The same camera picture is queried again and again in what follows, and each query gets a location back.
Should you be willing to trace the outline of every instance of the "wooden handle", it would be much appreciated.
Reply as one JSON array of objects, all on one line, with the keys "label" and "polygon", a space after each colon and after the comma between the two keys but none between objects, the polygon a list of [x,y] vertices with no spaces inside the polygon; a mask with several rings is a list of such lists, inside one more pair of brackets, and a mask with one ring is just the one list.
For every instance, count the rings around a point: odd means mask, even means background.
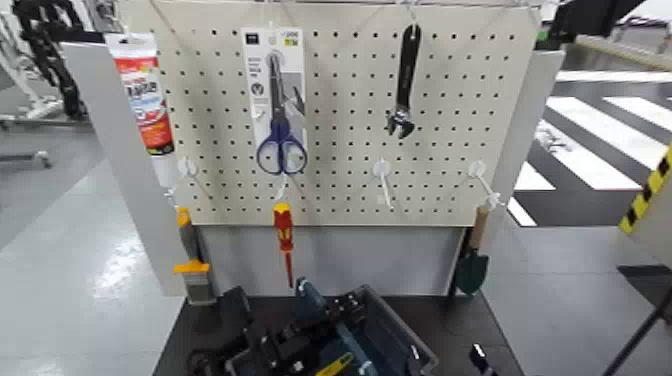
[{"label": "wooden handle", "polygon": [[476,209],[476,222],[469,237],[469,247],[473,249],[481,248],[481,241],[483,240],[483,233],[485,233],[485,225],[488,222],[489,213],[488,208],[482,206]]}]

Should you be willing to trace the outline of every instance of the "gray floor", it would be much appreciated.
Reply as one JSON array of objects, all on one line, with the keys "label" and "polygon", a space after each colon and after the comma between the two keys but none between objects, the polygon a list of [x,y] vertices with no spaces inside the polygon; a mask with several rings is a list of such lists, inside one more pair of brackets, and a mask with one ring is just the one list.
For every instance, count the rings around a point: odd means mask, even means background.
[{"label": "gray floor", "polygon": [[[484,295],[526,375],[598,375],[653,307],[616,270],[657,263],[616,227],[520,228],[488,246]],[[619,375],[672,372],[659,322]]]},{"label": "gray floor", "polygon": [[7,376],[149,375],[183,301],[161,294],[105,162],[2,249],[0,281]]},{"label": "gray floor", "polygon": [[45,150],[53,162],[0,163],[0,247],[31,223],[103,159],[91,128],[10,127],[0,131],[0,153]]},{"label": "gray floor", "polygon": [[3,69],[0,69],[0,90],[5,90],[12,86],[14,86],[12,79],[9,78]]}]

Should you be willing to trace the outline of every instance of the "white pegboard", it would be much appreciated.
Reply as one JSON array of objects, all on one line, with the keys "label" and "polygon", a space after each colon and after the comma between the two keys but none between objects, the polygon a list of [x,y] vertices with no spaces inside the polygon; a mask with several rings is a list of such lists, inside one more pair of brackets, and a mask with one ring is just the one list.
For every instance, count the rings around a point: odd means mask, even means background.
[{"label": "white pegboard", "polygon": [[[179,157],[199,166],[178,203],[197,224],[271,224],[281,178],[255,161],[244,76],[243,26],[304,30],[309,162],[287,197],[297,225],[468,226],[485,196],[466,171],[489,167],[504,142],[539,26],[524,7],[427,5],[415,9],[422,43],[411,98],[417,128],[400,141],[383,130],[393,107],[403,6],[131,1],[138,32],[161,54]],[[371,173],[384,157],[394,209]]]}]

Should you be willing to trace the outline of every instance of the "caution stripe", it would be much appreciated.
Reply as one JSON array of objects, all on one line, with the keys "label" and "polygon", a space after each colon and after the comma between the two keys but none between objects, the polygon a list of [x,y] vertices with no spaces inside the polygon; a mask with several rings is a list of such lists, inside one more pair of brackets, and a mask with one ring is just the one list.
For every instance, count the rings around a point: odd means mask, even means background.
[{"label": "caution stripe", "polygon": [[619,227],[626,234],[631,234],[632,230],[635,227],[635,224],[640,220],[647,209],[651,205],[651,201],[656,193],[660,192],[660,189],[663,187],[663,184],[667,179],[672,175],[670,170],[672,169],[672,145],[667,149],[667,154],[662,161],[658,164],[656,169],[651,173],[649,179],[646,181],[644,190],[641,193],[637,194],[635,200],[630,205],[630,209],[625,214]]}]

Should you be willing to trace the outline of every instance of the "scissors blade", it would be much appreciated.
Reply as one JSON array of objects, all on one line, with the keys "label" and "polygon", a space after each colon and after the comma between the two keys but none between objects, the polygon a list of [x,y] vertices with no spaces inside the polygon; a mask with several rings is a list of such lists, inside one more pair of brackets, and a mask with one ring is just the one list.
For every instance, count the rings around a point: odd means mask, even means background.
[{"label": "scissors blade", "polygon": [[284,119],[285,107],[282,105],[284,94],[282,92],[282,73],[280,73],[280,59],[278,55],[271,54],[268,57],[270,68],[270,87],[271,87],[271,106],[273,107],[273,118]]}]

